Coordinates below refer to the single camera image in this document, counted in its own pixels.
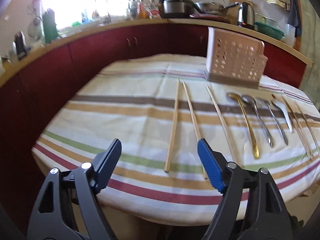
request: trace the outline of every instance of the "wooden chopstick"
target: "wooden chopstick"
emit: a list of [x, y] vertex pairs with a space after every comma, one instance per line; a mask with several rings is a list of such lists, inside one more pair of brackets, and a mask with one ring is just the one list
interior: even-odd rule
[[304, 121], [305, 121], [306, 124], [307, 124], [307, 127], [308, 127], [308, 129], [309, 129], [309, 131], [310, 131], [310, 133], [311, 133], [312, 139], [313, 139], [313, 141], [315, 142], [316, 149], [317, 149], [317, 152], [318, 152], [318, 157], [320, 158], [320, 150], [319, 150], [319, 146], [318, 146], [318, 142], [317, 142], [317, 140], [316, 140], [316, 137], [315, 137], [315, 135], [314, 135], [314, 133], [313, 133], [313, 131], [312, 131], [309, 123], [308, 123], [308, 120], [307, 120], [306, 116], [304, 115], [304, 113], [302, 112], [300, 106], [298, 105], [298, 103], [297, 103], [296, 101], [295, 101], [295, 104], [296, 104], [297, 108], [299, 109], [299, 111], [300, 111], [300, 113], [301, 113]]
[[[198, 142], [201, 139], [198, 122], [197, 122], [197, 119], [196, 119], [196, 115], [195, 115], [195, 113], [193, 111], [193, 107], [192, 107], [191, 100], [190, 100], [190, 97], [189, 97], [187, 85], [186, 85], [186, 83], [184, 81], [182, 81], [182, 84], [183, 84], [183, 88], [184, 88], [184, 91], [185, 91], [186, 96], [187, 96], [187, 101], [188, 101], [188, 105], [189, 105], [189, 109], [190, 109], [190, 113], [191, 113], [191, 119], [192, 119], [192, 123], [193, 123], [193, 128], [194, 128], [195, 133], [196, 133], [197, 144], [198, 144]], [[202, 174], [203, 174], [204, 179], [208, 178], [208, 175], [205, 172], [205, 169], [204, 169], [203, 165], [202, 165]]]
[[230, 142], [230, 140], [229, 140], [229, 137], [228, 137], [226, 121], [225, 121], [224, 118], [223, 118], [223, 115], [222, 115], [222, 113], [221, 113], [221, 111], [220, 111], [220, 109], [219, 109], [219, 106], [218, 106], [218, 104], [217, 104], [216, 99], [215, 99], [214, 96], [213, 96], [213, 93], [211, 92], [211, 89], [210, 89], [209, 85], [207, 85], [207, 91], [208, 91], [209, 96], [210, 96], [210, 98], [211, 98], [211, 101], [212, 101], [212, 103], [213, 103], [213, 105], [214, 105], [214, 107], [215, 107], [215, 109], [216, 109], [216, 111], [217, 111], [217, 114], [218, 114], [220, 123], [221, 123], [221, 125], [222, 125], [222, 129], [223, 129], [224, 135], [225, 135], [225, 137], [226, 137], [226, 139], [227, 139], [227, 143], [228, 143], [228, 146], [229, 146], [229, 149], [230, 149], [230, 152], [231, 152], [233, 161], [234, 161], [235, 163], [237, 163], [237, 161], [236, 161], [236, 156], [235, 156], [235, 153], [234, 153], [234, 151], [233, 151], [232, 144], [231, 144], [231, 142]]
[[180, 80], [177, 79], [177, 88], [176, 88], [176, 95], [175, 95], [175, 101], [174, 101], [174, 110], [173, 110], [173, 117], [172, 117], [172, 126], [171, 126], [171, 134], [170, 134], [170, 141], [169, 141], [169, 148], [167, 152], [167, 159], [165, 161], [164, 165], [164, 171], [166, 173], [169, 172], [171, 159], [172, 159], [172, 150], [173, 150], [173, 144], [174, 144], [174, 137], [176, 135], [176, 129], [177, 129], [177, 122], [178, 122], [178, 105], [179, 105], [179, 84]]
[[294, 119], [296, 120], [296, 123], [297, 123], [297, 125], [298, 125], [298, 128], [294, 125], [294, 122], [292, 122], [292, 123], [293, 123], [293, 125], [295, 126], [295, 128], [296, 128], [296, 130], [297, 130], [297, 132], [298, 132], [298, 135], [299, 135], [299, 137], [300, 137], [300, 139], [301, 139], [301, 141], [302, 141], [302, 144], [303, 144], [303, 146], [304, 146], [305, 149], [306, 149], [306, 153], [307, 153], [308, 158], [311, 159], [311, 158], [313, 157], [313, 152], [312, 152], [312, 150], [311, 150], [311, 147], [310, 147], [310, 143], [309, 143], [309, 141], [308, 141], [308, 138], [307, 138], [307, 136], [306, 136], [306, 134], [305, 134], [305, 132], [304, 132], [301, 124], [299, 123], [299, 120], [298, 120], [296, 114], [294, 113], [294, 111], [292, 110], [292, 108], [291, 108], [291, 106], [289, 105], [288, 101], [284, 98], [284, 96], [282, 96], [282, 100], [285, 102], [285, 104], [286, 104], [287, 107], [289, 108], [289, 111], [291, 112], [291, 114], [293, 115]]

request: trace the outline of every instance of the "fork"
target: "fork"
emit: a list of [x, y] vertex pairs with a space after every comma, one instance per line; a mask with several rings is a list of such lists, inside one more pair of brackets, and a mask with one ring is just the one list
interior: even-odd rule
[[264, 99], [262, 99], [262, 98], [256, 98], [256, 102], [257, 102], [258, 104], [260, 104], [261, 106], [265, 106], [265, 107], [269, 110], [270, 114], [272, 115], [272, 117], [273, 117], [273, 118], [275, 119], [275, 121], [276, 121], [277, 127], [278, 127], [280, 133], [282, 134], [282, 137], [283, 137], [283, 140], [284, 140], [285, 144], [288, 145], [288, 138], [287, 138], [287, 136], [285, 135], [284, 130], [282, 129], [282, 127], [281, 127], [278, 119], [276, 118], [276, 116], [275, 116], [274, 113], [272, 112], [272, 109], [271, 109], [271, 107], [270, 107], [269, 101], [264, 100]]

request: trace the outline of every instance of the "green basket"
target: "green basket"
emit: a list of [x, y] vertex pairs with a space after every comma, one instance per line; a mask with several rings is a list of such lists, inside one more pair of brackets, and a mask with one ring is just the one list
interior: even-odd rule
[[255, 25], [257, 26], [258, 32], [263, 33], [265, 35], [268, 35], [276, 40], [281, 40], [284, 36], [284, 32], [272, 27], [268, 24], [261, 23], [261, 22], [255, 22]]

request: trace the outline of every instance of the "electric kettle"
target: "electric kettle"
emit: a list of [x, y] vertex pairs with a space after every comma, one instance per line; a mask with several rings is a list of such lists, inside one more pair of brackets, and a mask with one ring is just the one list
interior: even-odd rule
[[247, 2], [243, 2], [238, 9], [237, 25], [254, 30], [254, 9]]

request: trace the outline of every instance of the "table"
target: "table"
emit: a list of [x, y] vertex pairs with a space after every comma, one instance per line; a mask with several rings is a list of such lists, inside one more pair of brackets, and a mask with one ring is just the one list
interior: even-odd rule
[[[296, 198], [320, 175], [319, 158], [305, 122], [301, 122], [315, 158], [309, 160], [296, 131], [289, 132], [284, 117], [276, 116], [285, 130], [286, 146], [268, 112], [259, 112], [275, 146], [267, 143], [253, 109], [247, 107], [261, 158], [252, 155], [250, 137], [238, 105], [227, 92], [249, 94], [271, 101], [272, 94], [285, 95], [298, 112], [297, 101], [320, 144], [320, 114], [300, 90], [266, 76], [259, 89], [209, 83], [204, 78], [205, 58], [185, 55], [156, 55], [119, 61], [104, 68], [55, 116], [33, 147], [33, 154], [48, 168], [75, 169], [106, 150], [114, 138], [122, 142], [120, 160], [108, 187], [98, 195], [100, 203], [149, 221], [168, 225], [209, 224], [221, 200], [220, 193], [204, 180], [196, 151], [190, 110], [182, 85], [173, 158], [169, 173], [164, 162], [172, 125], [177, 78], [184, 80], [196, 113], [200, 132], [211, 148], [227, 161], [257, 171], [269, 169], [285, 202]], [[206, 84], [210, 84], [236, 148], [231, 157]], [[244, 217], [246, 194], [238, 219]]]

